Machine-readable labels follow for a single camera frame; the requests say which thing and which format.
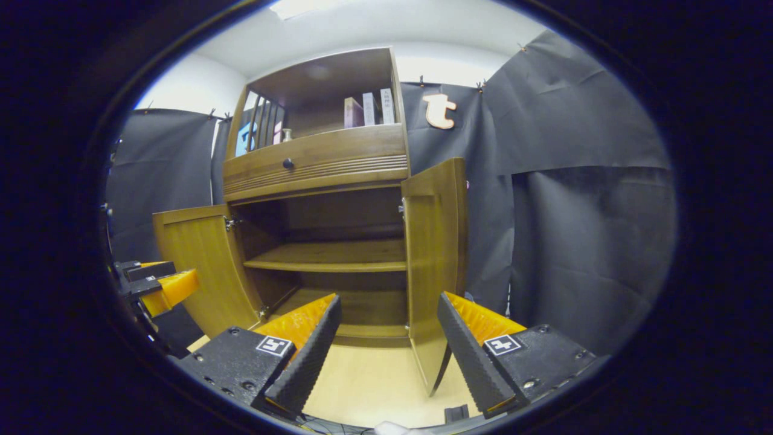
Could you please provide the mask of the wooden double-door shoe cabinet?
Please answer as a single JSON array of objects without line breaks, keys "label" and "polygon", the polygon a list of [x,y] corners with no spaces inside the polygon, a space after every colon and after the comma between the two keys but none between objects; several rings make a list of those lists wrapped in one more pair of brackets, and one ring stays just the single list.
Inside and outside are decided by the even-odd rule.
[{"label": "wooden double-door shoe cabinet", "polygon": [[[392,90],[395,124],[383,124],[383,88]],[[344,129],[344,100],[362,105],[367,92],[374,94],[376,125]],[[293,140],[273,145],[279,121]],[[293,170],[282,166],[287,158]],[[237,218],[244,262],[288,243],[401,239],[405,245],[401,184],[437,164],[413,168],[392,48],[337,53],[245,86],[223,163],[223,204]],[[397,339],[411,349],[407,271],[245,271],[263,304],[257,327],[338,294],[340,338]]]}]

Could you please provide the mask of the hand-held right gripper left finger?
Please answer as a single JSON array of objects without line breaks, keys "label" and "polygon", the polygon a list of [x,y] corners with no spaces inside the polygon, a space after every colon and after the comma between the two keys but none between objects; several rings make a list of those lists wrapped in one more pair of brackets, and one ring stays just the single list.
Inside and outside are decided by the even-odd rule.
[{"label": "hand-held right gripper left finger", "polygon": [[255,330],[230,327],[179,365],[212,391],[263,412],[300,416],[342,319],[328,294]]}]

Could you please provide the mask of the black backdrop cloth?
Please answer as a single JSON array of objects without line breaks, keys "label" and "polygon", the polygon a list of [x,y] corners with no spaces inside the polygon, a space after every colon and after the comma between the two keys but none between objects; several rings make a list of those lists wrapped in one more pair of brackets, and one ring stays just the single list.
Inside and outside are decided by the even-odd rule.
[{"label": "black backdrop cloth", "polygon": [[[592,352],[620,349],[655,304],[676,238],[673,169],[643,105],[553,30],[479,88],[399,80],[413,168],[466,160],[462,295]],[[233,124],[224,146],[194,146],[193,169],[170,175],[150,152],[119,148],[107,184],[118,260],[162,259],[153,214],[223,204]]]}]

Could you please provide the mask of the wooden inner shelf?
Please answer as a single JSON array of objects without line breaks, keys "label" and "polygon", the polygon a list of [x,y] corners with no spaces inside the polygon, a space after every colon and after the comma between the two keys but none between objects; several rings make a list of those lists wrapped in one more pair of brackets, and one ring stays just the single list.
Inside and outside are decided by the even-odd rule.
[{"label": "wooden inner shelf", "polygon": [[395,272],[408,269],[401,239],[288,243],[257,254],[243,265],[251,269],[292,272]]}]

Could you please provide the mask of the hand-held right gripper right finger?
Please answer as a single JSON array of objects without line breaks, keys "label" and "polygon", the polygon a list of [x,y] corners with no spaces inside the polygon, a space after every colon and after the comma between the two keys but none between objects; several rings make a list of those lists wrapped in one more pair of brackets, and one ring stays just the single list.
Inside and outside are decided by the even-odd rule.
[{"label": "hand-held right gripper right finger", "polygon": [[486,418],[552,396],[598,364],[595,353],[548,324],[524,327],[450,292],[439,298],[437,319]]}]

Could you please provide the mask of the wooden cabinet door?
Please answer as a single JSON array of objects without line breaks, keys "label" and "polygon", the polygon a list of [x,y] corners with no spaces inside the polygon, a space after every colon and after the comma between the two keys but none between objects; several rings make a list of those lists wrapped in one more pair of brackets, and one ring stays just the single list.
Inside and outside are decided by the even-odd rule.
[{"label": "wooden cabinet door", "polygon": [[182,304],[206,336],[262,323],[263,304],[243,266],[237,218],[228,206],[168,210],[152,220],[162,260],[197,271],[199,289]]},{"label": "wooden cabinet door", "polygon": [[466,160],[452,158],[401,184],[408,338],[423,390],[433,396],[450,349],[437,316],[441,295],[461,295],[467,271]]}]

